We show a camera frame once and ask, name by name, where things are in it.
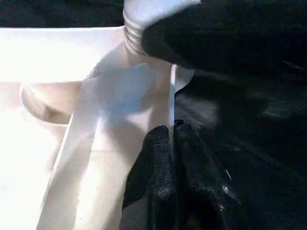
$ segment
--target bottle neck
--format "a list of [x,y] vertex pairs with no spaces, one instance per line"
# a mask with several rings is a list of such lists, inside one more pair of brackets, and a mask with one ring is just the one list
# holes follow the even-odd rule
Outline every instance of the bottle neck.
[[125,46],[132,53],[138,53],[140,55],[147,56],[146,52],[142,48],[142,31],[133,27],[128,20],[125,20]]

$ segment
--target plastic part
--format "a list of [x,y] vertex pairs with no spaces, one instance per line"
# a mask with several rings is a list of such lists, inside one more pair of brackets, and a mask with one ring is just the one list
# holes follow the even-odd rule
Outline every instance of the plastic part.
[[148,26],[200,0],[126,0],[124,20],[127,45],[143,54],[142,33]]
[[[118,230],[126,177],[146,133],[173,126],[175,80],[170,65],[162,66],[154,59],[130,69],[121,44],[93,69],[65,133],[38,230]],[[130,91],[121,80],[132,79],[123,78],[143,78],[142,86]]]

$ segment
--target gloved hand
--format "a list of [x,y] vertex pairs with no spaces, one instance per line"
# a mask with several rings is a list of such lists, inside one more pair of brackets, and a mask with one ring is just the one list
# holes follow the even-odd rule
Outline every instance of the gloved hand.
[[249,229],[246,215],[213,153],[178,121],[150,131],[128,175],[121,230]]
[[306,0],[204,0],[149,26],[142,47],[188,69],[307,82],[306,12]]

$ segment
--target black fabric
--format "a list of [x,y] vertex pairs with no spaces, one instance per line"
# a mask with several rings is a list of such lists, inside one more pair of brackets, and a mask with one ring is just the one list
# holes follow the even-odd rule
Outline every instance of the black fabric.
[[109,27],[124,24],[124,0],[3,0],[0,27]]

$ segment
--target black rubber glove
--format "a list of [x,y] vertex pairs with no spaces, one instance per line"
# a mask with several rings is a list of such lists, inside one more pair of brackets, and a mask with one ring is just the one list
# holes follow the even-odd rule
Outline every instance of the black rubber glove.
[[249,229],[211,151],[191,126],[175,127],[174,155],[165,126],[147,134],[127,178],[120,229]]
[[204,0],[149,26],[142,46],[186,68],[307,82],[307,1]]
[[176,230],[177,188],[168,129],[145,137],[126,183],[121,230]]

